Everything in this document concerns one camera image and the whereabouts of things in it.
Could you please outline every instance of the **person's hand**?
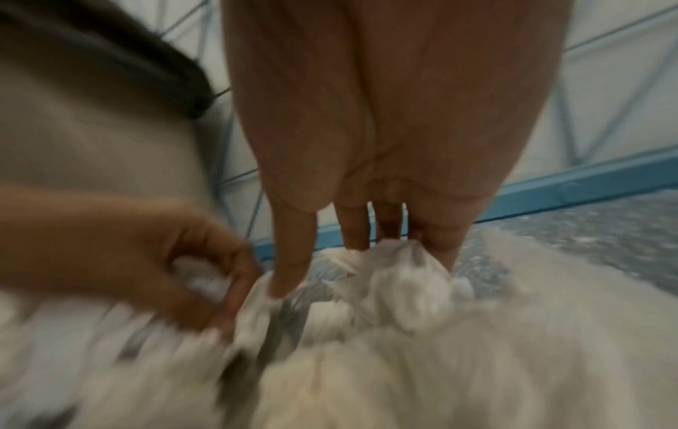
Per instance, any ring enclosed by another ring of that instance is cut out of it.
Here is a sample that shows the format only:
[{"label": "person's hand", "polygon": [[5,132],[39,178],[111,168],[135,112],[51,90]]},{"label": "person's hand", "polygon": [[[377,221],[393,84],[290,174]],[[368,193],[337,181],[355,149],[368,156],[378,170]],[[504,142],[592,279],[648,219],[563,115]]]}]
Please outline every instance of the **person's hand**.
[{"label": "person's hand", "polygon": [[[170,264],[180,256],[207,259],[232,277],[223,304],[177,283]],[[0,187],[3,287],[124,301],[228,335],[260,275],[244,239],[188,204]]]},{"label": "person's hand", "polygon": [[316,212],[344,245],[410,237],[451,269],[528,140],[571,0],[225,0],[235,104],[273,212],[281,297],[304,278]]}]

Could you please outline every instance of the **white wall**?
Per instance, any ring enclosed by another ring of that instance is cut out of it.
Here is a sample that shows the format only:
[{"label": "white wall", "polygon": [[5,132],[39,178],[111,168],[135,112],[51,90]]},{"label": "white wall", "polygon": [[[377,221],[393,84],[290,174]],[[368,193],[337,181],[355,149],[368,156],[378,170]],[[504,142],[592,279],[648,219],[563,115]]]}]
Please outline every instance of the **white wall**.
[{"label": "white wall", "polygon": [[[120,4],[155,28],[157,5],[162,0],[122,0]],[[166,28],[185,11],[199,3],[198,0],[165,0]],[[580,0],[575,12],[567,46],[595,37],[633,20],[676,4],[677,0]],[[218,1],[212,0],[215,11],[210,23],[202,65],[206,69],[215,91],[229,86],[222,53],[220,14]],[[190,57],[195,58],[200,39],[202,13],[186,20],[166,36],[167,40]],[[578,152],[589,148],[606,123],[624,104],[625,100],[647,79],[658,62],[678,40],[678,12],[655,23],[614,36],[565,55],[562,77],[572,109],[573,134]],[[635,110],[630,111],[622,126],[614,132],[607,145],[591,159],[599,162],[664,148],[678,143],[678,61],[673,61],[659,76],[658,84]],[[228,95],[222,97],[215,109],[230,112],[224,105],[230,103]],[[535,127],[533,136],[519,164],[507,182],[520,182],[543,175],[561,172],[569,167],[564,149],[558,109],[551,97]],[[225,121],[219,118],[213,126],[213,136],[220,136],[218,128]],[[242,129],[232,130],[227,149],[223,180],[256,168],[256,162],[246,144]],[[234,227],[244,233],[249,224],[257,195],[261,187],[255,175],[230,187],[222,188],[224,201],[231,208]],[[320,225],[336,223],[332,207],[320,214]],[[271,234],[271,216],[264,200],[254,224],[251,238],[266,239]]]}]

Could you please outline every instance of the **hand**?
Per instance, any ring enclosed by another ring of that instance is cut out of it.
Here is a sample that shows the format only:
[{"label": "hand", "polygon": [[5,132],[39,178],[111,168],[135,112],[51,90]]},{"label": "hand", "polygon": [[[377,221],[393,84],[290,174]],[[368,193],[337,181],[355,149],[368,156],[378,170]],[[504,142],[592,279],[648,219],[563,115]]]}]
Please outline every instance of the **hand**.
[{"label": "hand", "polygon": [[409,234],[449,269],[528,140],[571,0],[225,0],[235,103],[273,212],[284,296],[316,212],[344,245]]},{"label": "hand", "polygon": [[[221,306],[177,284],[170,264],[180,256],[233,278]],[[0,187],[4,286],[120,300],[228,335],[260,275],[244,239],[185,203]]]}]

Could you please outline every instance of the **gray floor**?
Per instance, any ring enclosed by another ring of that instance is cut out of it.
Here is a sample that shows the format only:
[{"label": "gray floor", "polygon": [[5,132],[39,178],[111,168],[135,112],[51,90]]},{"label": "gray floor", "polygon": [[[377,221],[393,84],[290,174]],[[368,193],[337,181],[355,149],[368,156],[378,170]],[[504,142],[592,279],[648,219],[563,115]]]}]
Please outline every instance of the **gray floor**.
[{"label": "gray floor", "polygon": [[[479,296],[497,290],[503,270],[490,261],[482,241],[485,228],[532,237],[594,264],[613,266],[678,295],[678,191],[536,213],[476,225],[462,248],[455,272],[469,278]],[[282,311],[287,330],[298,339],[312,302],[331,299],[323,280],[343,272],[314,261],[309,286]]]}]

